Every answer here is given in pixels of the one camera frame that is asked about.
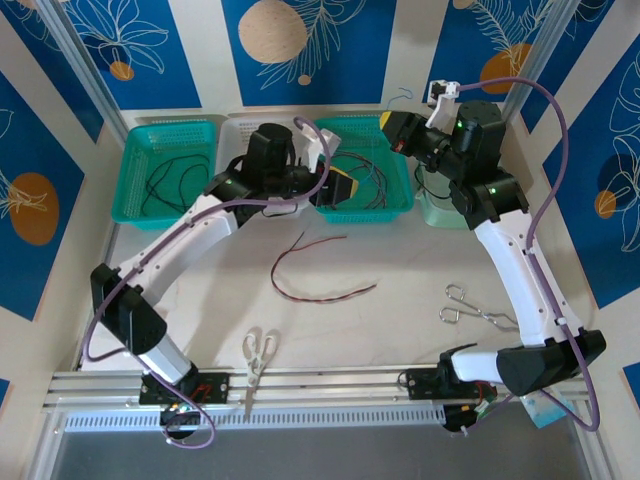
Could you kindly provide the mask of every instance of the mint green container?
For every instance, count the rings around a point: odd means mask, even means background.
[[[373,162],[387,177],[387,205],[367,209],[378,193],[378,186],[369,170],[361,168],[349,173],[360,182],[353,198],[337,205],[337,210],[318,207],[329,223],[385,223],[413,208],[413,194],[406,158],[391,151],[389,142],[380,131],[378,115],[322,118],[316,121],[342,139],[338,151],[362,155]],[[350,157],[337,157],[332,165],[343,171],[362,165]]]
[[[213,178],[215,164],[216,126],[211,122],[134,128],[122,157],[113,221],[143,230],[170,227]]]

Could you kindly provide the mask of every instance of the black wire bundle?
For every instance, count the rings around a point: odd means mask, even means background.
[[[160,184],[164,181],[164,179],[167,177],[167,175],[169,174],[169,171],[171,170],[171,168],[173,167],[174,163],[177,162],[178,160],[184,160],[186,158],[193,158],[193,157],[201,157],[204,158],[207,163],[197,163],[195,165],[191,165],[188,168],[186,168],[184,170],[184,172],[182,172],[182,175],[180,176],[180,181],[178,182],[177,185],[177,189],[178,189],[178,194],[180,195],[180,202],[181,203],[175,203],[172,202],[166,198],[163,198],[162,195],[160,195],[160,193],[158,192],[159,186]],[[158,178],[157,180],[155,179],[156,175],[158,175],[158,172],[161,171],[161,169],[163,167],[166,166],[166,169],[164,170],[164,173],[162,173],[160,175],[160,178]],[[191,205],[189,205],[187,203],[187,201],[184,198],[184,193],[183,193],[183,184],[185,181],[185,178],[187,176],[187,174],[196,169],[196,168],[204,168],[204,176],[205,176],[205,182],[209,179],[209,157],[207,157],[206,155],[202,155],[199,153],[193,154],[193,155],[184,155],[181,157],[174,157],[171,158],[169,160],[166,160],[164,162],[162,162],[160,165],[158,165],[153,172],[151,172],[151,175],[149,175],[149,177],[147,178],[146,184],[145,184],[145,190],[147,192],[147,196],[145,197],[144,201],[142,202],[142,206],[140,207],[140,213],[142,213],[143,216],[148,216],[148,214],[145,212],[145,207],[147,205],[147,203],[149,202],[150,199],[155,199],[163,204],[165,204],[166,206],[172,208],[173,210],[175,210],[176,212],[178,212],[180,215],[183,215],[184,213],[186,213],[187,210],[189,210],[189,208],[191,207]]]
[[[449,193],[449,195],[447,195],[446,197],[443,197],[441,195],[436,195],[435,193],[433,193],[431,190],[429,190],[426,185],[424,184],[424,182],[420,179],[420,177],[418,177],[418,169],[420,168],[420,165],[418,165],[416,167],[416,169],[413,171],[413,177],[416,179],[416,182],[418,182],[418,185],[420,186],[420,188],[422,188],[425,192],[427,192],[429,195],[431,195],[434,198],[437,198],[439,200],[448,200],[451,198],[451,193]]]
[[[387,188],[388,188],[389,182],[387,180],[387,176],[384,173],[382,173],[382,170],[380,170],[380,168],[377,165],[375,165],[371,160],[357,153],[337,151],[333,155],[333,158],[340,158],[340,157],[355,158],[356,160],[359,160],[360,162],[362,162],[362,165],[358,165],[357,167],[351,168],[347,170],[346,173],[350,174],[361,168],[366,168],[368,171],[371,172],[371,178],[373,179],[374,183],[378,187],[378,192],[376,193],[375,198],[371,202],[369,202],[369,204],[367,204],[366,207],[364,207],[365,210],[376,209],[378,207],[386,208]],[[330,208],[333,210],[338,210],[336,205],[330,205]]]

